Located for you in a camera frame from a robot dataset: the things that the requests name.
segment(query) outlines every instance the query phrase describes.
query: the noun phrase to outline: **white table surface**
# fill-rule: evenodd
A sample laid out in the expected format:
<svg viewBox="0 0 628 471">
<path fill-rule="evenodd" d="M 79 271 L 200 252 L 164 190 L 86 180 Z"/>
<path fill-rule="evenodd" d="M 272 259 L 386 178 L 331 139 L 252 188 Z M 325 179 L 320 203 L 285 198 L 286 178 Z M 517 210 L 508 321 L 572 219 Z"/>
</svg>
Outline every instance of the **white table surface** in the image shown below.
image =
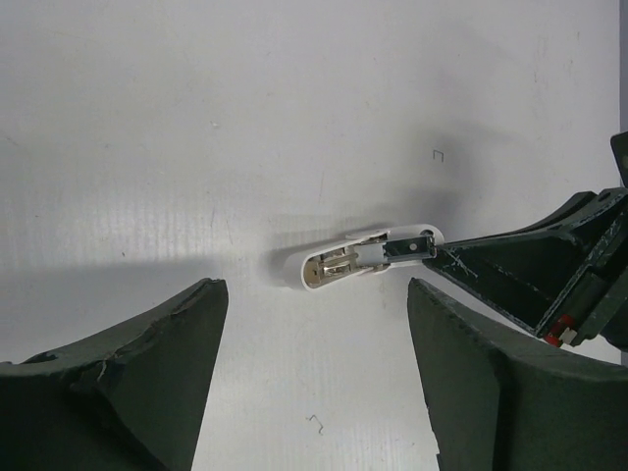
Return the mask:
<svg viewBox="0 0 628 471">
<path fill-rule="evenodd" d="M 194 470 L 436 470 L 406 286 L 459 290 L 300 293 L 278 260 L 618 182 L 617 1 L 0 0 L 0 67 L 0 358 L 226 279 Z"/>
</svg>

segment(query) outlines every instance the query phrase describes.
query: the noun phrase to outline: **white tabletop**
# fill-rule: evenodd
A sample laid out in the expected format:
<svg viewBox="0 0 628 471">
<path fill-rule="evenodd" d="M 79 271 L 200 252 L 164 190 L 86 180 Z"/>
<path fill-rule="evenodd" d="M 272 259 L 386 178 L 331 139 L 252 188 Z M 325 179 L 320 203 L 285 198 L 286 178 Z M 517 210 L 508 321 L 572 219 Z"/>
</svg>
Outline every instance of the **white tabletop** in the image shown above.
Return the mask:
<svg viewBox="0 0 628 471">
<path fill-rule="evenodd" d="M 224 278 L 195 470 L 436 470 L 406 287 L 459 290 L 301 293 L 278 261 L 618 183 L 616 1 L 3 0 L 0 51 L 0 358 Z"/>
</svg>

